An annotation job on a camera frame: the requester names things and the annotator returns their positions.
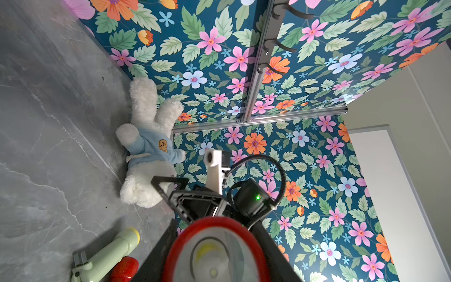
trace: black cable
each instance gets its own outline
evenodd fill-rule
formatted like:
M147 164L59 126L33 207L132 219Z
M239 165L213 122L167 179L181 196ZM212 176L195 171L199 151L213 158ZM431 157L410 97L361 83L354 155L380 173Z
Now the black cable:
M260 213L258 213L258 214L256 214L256 215L254 215L254 216L250 219L249 223L248 223L247 226L246 226L248 230L251 229L251 227L252 227L255 223L257 223L258 221L260 221L260 220L266 218L266 217L268 216L268 214L269 214L272 210L274 210L274 209L277 208L277 206L278 206L278 205L280 204L280 202L282 201L282 198L283 198L283 195L284 195L284 191L285 191L285 186L286 186L286 174L285 174L285 170L283 169L283 167L280 165L280 163L279 163L278 161L276 161L274 158L272 158L272 157L270 157L270 156L267 156L267 155L252 155L252 156L249 156L249 157L245 157L245 158L242 159L241 161L239 161L239 162L237 162L236 164L234 164L234 165L230 168L230 170L227 171L227 172L224 174L223 185L225 185L226 179L229 177L229 175L230 175L233 171L235 171L236 169L238 169L242 164L247 163L247 162L249 162L249 161L251 161L251 160L255 160L255 159L264 159L264 160L268 160L268 161L272 162L272 163L276 166L276 168L278 169L278 171L279 171L280 174L281 174L281 182L282 182L282 184L281 184L281 190L280 190L280 192L279 192L279 194L278 194L276 200L275 200L275 201L272 201L272 200L271 200L270 207L266 208L264 211L261 211Z

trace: stuffed bunny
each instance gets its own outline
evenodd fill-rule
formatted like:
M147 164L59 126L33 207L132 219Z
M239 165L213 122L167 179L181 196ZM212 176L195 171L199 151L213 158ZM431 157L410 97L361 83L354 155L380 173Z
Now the stuffed bunny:
M174 164L185 160L186 152L174 149L170 138L183 105L169 98L156 110L156 85L148 78L135 78L130 84L130 96L131 124L121 125L116 130L117 138L130 152L120 198L124 203L150 208L161 201L161 196L151 184L152 178L175 176ZM169 185L161 184L166 192Z

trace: floral wallpaper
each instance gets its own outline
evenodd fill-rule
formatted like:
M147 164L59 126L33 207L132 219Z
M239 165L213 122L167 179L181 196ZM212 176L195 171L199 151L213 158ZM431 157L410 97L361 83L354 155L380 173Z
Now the floral wallpaper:
M285 191L276 167L262 160L240 167L227 184L253 177L271 198L284 193L263 225L304 281L398 281L341 116L176 134L174 144L187 151L175 167L191 185L206 183L206 148L231 151L233 162L253 154L280 162ZM186 227L179 221L178 232Z
M65 0L132 78L185 105L182 124L240 117L266 0ZM290 0L254 115L350 103L451 38L450 0Z

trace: gray marble floor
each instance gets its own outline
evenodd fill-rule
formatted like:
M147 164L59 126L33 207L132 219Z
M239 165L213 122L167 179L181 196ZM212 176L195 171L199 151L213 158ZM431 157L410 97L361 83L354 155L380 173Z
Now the gray marble floor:
M57 0L0 0L0 281L68 281L124 227L142 262L174 217L120 202L129 78Z

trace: blue sweater on plush toy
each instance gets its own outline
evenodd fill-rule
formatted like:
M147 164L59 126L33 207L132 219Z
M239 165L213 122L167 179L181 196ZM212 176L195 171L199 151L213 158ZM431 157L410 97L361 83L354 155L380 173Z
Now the blue sweater on plush toy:
M155 130L138 129L138 131L136 141L125 146L130 152L130 156L127 157L129 168L141 162L166 161L172 164L182 162L183 150L174 149L167 136Z

